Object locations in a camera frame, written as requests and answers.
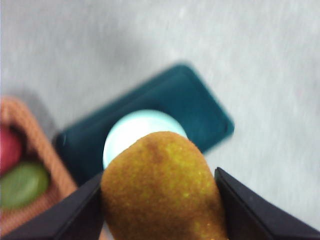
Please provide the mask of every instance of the light blue circle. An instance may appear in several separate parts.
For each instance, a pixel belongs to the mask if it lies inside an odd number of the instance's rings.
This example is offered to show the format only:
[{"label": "light blue circle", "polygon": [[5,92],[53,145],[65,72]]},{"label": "light blue circle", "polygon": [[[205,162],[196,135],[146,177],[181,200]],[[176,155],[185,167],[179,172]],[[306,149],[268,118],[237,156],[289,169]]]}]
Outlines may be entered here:
[{"label": "light blue circle", "polygon": [[157,110],[139,110],[122,117],[111,128],[103,149],[103,169],[122,151],[138,139],[154,132],[169,131],[187,138],[180,123],[170,115]]}]

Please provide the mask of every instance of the gray floor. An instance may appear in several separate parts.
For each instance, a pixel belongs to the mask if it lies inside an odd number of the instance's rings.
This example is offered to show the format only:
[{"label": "gray floor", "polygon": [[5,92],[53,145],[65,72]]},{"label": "gray floor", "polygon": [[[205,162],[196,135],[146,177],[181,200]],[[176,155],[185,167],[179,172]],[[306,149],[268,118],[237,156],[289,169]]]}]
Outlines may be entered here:
[{"label": "gray floor", "polygon": [[1,93],[47,136],[177,62],[235,122],[206,159],[320,229],[320,1],[2,0]]}]

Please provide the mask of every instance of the orange basket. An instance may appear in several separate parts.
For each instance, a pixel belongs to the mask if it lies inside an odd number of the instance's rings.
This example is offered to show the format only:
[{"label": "orange basket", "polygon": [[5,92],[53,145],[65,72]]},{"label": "orange basket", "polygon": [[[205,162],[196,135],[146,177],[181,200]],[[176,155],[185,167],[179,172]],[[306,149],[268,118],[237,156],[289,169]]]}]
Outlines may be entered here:
[{"label": "orange basket", "polygon": [[50,173],[50,186],[43,195],[23,208],[2,211],[0,229],[3,237],[69,196],[77,185],[27,106],[13,97],[2,97],[0,104],[1,124],[21,131],[26,137],[26,152],[36,154]]}]

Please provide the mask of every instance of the gray carpet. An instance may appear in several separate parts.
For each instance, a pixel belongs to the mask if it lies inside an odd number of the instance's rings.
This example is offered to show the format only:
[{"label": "gray carpet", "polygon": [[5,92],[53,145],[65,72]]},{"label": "gray carpet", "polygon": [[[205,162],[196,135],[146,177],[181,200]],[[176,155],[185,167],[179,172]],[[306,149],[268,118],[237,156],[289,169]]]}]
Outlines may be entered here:
[{"label": "gray carpet", "polygon": [[235,122],[210,168],[320,229],[319,13],[316,0],[2,0],[1,94],[52,138],[190,63]]}]

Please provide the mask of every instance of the green fruit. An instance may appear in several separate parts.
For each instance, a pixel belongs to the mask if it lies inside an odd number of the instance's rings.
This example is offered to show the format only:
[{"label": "green fruit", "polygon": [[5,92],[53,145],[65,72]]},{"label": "green fruit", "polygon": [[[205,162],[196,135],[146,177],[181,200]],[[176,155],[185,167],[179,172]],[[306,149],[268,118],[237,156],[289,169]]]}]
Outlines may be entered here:
[{"label": "green fruit", "polygon": [[0,179],[0,208],[24,207],[43,194],[49,186],[49,175],[38,162],[22,161]]},{"label": "green fruit", "polygon": [[151,133],[118,155],[103,173],[101,196],[116,240],[227,239],[207,162],[176,133]]}]

